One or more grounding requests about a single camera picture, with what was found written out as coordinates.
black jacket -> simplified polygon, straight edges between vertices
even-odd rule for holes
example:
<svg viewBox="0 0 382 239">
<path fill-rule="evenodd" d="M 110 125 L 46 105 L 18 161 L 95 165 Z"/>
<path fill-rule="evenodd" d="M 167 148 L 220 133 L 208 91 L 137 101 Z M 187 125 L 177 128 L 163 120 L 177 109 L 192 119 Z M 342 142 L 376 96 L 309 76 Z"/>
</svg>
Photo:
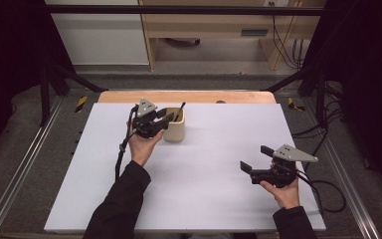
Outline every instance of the black jacket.
<svg viewBox="0 0 382 239">
<path fill-rule="evenodd" d="M 147 171 L 131 161 L 95 210 L 84 238 L 132 239 L 143 193 L 150 183 Z M 303 207 L 281 209 L 273 216 L 281 239 L 316 238 Z"/>
</svg>

wall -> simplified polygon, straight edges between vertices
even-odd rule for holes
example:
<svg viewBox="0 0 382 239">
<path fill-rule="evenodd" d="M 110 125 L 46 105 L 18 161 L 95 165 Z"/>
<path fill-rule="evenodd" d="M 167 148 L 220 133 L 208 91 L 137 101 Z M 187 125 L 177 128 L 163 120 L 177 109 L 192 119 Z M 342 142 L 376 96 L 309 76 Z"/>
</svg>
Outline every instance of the wall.
<svg viewBox="0 0 382 239">
<path fill-rule="evenodd" d="M 46 0 L 47 4 L 137 5 L 136 0 Z M 73 65 L 148 65 L 137 14 L 52 14 Z"/>
</svg>

white table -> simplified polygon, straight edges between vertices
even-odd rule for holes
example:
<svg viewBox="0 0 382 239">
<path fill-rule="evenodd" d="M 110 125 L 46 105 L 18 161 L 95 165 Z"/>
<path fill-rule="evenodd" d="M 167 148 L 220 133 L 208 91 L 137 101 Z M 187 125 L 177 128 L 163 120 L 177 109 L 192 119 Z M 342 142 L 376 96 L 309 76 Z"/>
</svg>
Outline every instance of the white table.
<svg viewBox="0 0 382 239">
<path fill-rule="evenodd" d="M 160 109 L 176 106 L 157 104 Z M 90 114 L 66 178 L 45 226 L 58 233 L 84 232 L 114 182 L 118 145 L 134 104 L 98 103 Z M 260 146 L 294 145 L 277 104 L 187 104 L 185 139 L 160 141 L 145 169 L 136 232 L 257 232 L 276 230 L 279 208 L 241 171 L 240 160 L 267 169 Z M 129 163 L 126 151 L 121 170 Z M 314 230 L 325 230 L 312 191 L 299 181 L 300 201 Z"/>
</svg>

cup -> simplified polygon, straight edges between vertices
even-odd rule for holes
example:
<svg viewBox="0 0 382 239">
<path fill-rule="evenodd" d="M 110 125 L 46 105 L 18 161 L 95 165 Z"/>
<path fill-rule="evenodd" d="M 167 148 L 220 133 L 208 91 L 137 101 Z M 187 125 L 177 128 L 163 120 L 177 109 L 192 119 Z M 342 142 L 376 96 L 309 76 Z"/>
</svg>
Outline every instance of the cup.
<svg viewBox="0 0 382 239">
<path fill-rule="evenodd" d="M 173 113 L 173 121 L 169 123 L 168 129 L 163 134 L 163 139 L 170 142 L 179 142 L 185 136 L 185 112 L 180 108 L 166 108 L 166 115 Z"/>
</svg>

human hand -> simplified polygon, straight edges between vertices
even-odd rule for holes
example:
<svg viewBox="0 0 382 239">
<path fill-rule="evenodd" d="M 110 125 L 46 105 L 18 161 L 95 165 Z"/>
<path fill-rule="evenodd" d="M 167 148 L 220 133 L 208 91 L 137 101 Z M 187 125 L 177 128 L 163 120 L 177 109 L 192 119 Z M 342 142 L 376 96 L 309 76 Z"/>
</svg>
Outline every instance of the human hand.
<svg viewBox="0 0 382 239">
<path fill-rule="evenodd" d="M 134 160 L 139 165 L 144 166 L 151 153 L 153 152 L 154 147 L 162 139 L 163 133 L 164 129 L 152 138 L 144 138 L 134 134 L 128 141 L 132 160 Z"/>
<path fill-rule="evenodd" d="M 266 181 L 261 181 L 260 185 L 275 197 L 280 208 L 291 209 L 300 206 L 297 178 L 283 188 L 276 188 Z"/>
</svg>

